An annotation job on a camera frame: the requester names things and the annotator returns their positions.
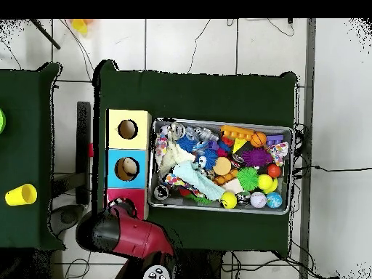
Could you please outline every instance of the stacked cubes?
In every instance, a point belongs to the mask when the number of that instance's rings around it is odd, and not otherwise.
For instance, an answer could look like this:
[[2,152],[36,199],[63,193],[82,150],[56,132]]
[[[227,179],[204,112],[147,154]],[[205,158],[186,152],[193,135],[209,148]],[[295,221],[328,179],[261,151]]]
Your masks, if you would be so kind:
[[128,198],[139,219],[147,219],[147,168],[151,115],[142,110],[106,113],[108,138],[107,200]]

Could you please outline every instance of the green table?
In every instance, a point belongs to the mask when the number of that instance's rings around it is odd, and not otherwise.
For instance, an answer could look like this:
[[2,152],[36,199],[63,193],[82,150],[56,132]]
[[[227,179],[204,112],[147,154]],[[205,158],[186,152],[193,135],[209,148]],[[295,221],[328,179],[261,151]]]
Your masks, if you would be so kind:
[[[48,229],[52,179],[51,88],[60,65],[38,71],[0,70],[0,247],[63,249]],[[32,184],[34,204],[8,206],[5,193]]]
[[[296,76],[208,76],[118,71],[111,60],[94,72],[92,206],[102,205],[105,110],[147,110],[153,118],[293,126]],[[236,214],[150,208],[148,220],[164,227],[183,248],[288,253],[289,214]]]

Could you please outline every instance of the yellow box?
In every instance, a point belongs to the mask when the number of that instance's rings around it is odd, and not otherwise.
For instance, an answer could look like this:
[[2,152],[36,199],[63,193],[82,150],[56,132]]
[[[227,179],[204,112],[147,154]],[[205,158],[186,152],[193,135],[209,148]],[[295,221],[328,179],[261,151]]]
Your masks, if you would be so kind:
[[147,111],[109,109],[108,122],[110,149],[148,149],[151,115]]

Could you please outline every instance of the red ball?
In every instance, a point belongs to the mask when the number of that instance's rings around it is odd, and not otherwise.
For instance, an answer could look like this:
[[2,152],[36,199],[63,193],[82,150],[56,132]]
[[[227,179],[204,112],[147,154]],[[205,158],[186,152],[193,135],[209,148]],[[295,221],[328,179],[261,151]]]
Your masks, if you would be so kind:
[[272,178],[279,177],[280,173],[280,167],[276,166],[274,163],[267,167],[267,174],[269,174]]

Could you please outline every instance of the toy bin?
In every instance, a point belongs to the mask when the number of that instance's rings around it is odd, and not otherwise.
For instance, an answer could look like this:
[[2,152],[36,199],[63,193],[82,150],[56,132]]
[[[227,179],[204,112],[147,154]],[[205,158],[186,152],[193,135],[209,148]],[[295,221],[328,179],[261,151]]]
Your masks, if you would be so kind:
[[[278,177],[278,187],[276,192],[282,197],[282,204],[277,209],[271,209],[268,206],[263,208],[254,208],[251,204],[240,205],[238,204],[233,209],[224,209],[219,201],[214,201],[209,205],[205,205],[194,201],[189,198],[183,198],[178,192],[172,192],[169,197],[163,201],[159,201],[154,197],[154,189],[160,185],[158,177],[158,167],[155,162],[155,136],[159,132],[159,129],[164,125],[170,125],[172,122],[180,122],[185,127],[205,127],[210,129],[213,133],[218,134],[221,137],[220,128],[223,125],[236,126],[244,129],[253,129],[256,132],[263,132],[267,135],[283,135],[283,142],[288,143],[288,153],[283,160],[282,174]],[[169,119],[169,118],[157,118],[154,120],[152,125],[152,137],[151,137],[151,153],[150,153],[150,166],[149,166],[149,181],[147,189],[147,201],[150,206],[154,207],[166,207],[172,209],[194,209],[201,211],[226,211],[235,213],[252,213],[252,214],[271,214],[271,215],[284,215],[291,207],[291,187],[293,184],[293,167],[294,167],[294,146],[295,137],[294,130],[289,127],[281,126],[263,126],[253,124],[235,124],[225,122],[212,122],[212,121],[194,121],[194,120],[183,120],[183,119]]]

